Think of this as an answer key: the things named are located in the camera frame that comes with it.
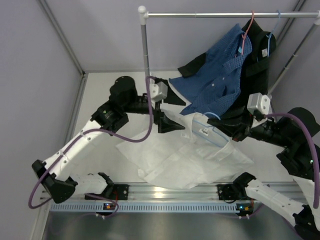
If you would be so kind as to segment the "light blue hanger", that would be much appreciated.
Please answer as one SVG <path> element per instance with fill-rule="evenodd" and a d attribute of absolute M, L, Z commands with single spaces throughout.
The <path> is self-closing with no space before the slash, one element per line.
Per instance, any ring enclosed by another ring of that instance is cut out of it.
<path fill-rule="evenodd" d="M 192 119 L 192 133 L 218 148 L 223 148 L 230 138 L 216 127 L 207 123 L 208 117 L 204 114 L 196 113 Z"/>

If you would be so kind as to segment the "white shirt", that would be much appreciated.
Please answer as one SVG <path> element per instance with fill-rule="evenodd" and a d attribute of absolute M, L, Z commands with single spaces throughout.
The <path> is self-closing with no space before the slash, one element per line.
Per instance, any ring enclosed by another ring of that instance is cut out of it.
<path fill-rule="evenodd" d="M 191 189 L 199 184 L 231 180 L 253 165 L 231 139 L 220 148 L 194 135 L 192 121 L 197 113 L 164 113 L 185 129 L 168 133 L 153 129 L 143 142 L 124 141 L 116 146 L 137 166 L 139 178 L 148 184 L 173 190 Z"/>

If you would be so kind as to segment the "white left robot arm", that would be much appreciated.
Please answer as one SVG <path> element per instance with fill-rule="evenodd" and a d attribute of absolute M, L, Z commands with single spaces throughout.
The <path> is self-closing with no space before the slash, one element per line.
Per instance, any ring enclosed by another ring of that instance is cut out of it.
<path fill-rule="evenodd" d="M 115 184 L 108 175 L 99 172 L 79 176 L 73 172 L 104 137 L 115 136 L 130 143 L 141 143 L 149 137 L 153 125 L 157 125 L 160 134 L 185 129 L 160 109 L 162 100 L 167 97 L 168 87 L 163 82 L 152 85 L 150 81 L 153 79 L 151 76 L 146 77 L 146 92 L 143 95 L 138 95 L 132 77 L 121 76 L 116 79 L 109 90 L 108 101 L 91 115 L 80 132 L 53 156 L 43 161 L 36 160 L 31 165 L 38 178 L 28 200 L 31 209 L 35 209 L 32 200 L 39 186 L 44 187 L 56 204 L 77 195 L 88 195 L 91 199 L 109 199 L 113 195 Z M 145 136 L 132 139 L 117 133 L 129 122 L 129 114 L 149 116 Z"/>

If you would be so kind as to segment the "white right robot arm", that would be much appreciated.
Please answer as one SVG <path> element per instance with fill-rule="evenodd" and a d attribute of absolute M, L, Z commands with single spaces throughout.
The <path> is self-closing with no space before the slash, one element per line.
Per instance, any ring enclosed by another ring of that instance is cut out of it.
<path fill-rule="evenodd" d="M 235 142 L 252 138 L 282 147 L 276 157 L 300 187 L 307 203 L 301 203 L 264 185 L 248 172 L 230 184 L 218 185 L 221 201 L 257 200 L 282 216 L 303 240 L 320 238 L 320 148 L 313 136 L 320 131 L 314 115 L 296 107 L 288 113 L 249 112 L 240 108 L 207 123 Z"/>

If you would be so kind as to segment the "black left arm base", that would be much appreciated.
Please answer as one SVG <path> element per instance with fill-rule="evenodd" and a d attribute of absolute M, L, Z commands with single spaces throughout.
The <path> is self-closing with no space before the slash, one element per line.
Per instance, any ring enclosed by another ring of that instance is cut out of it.
<path fill-rule="evenodd" d="M 108 185 L 106 189 L 100 193 L 93 193 L 93 195 L 96 195 L 98 197 L 103 197 L 104 199 L 109 200 L 121 200 L 126 201 L 128 199 L 129 194 L 129 185 L 128 184 L 113 184 Z"/>

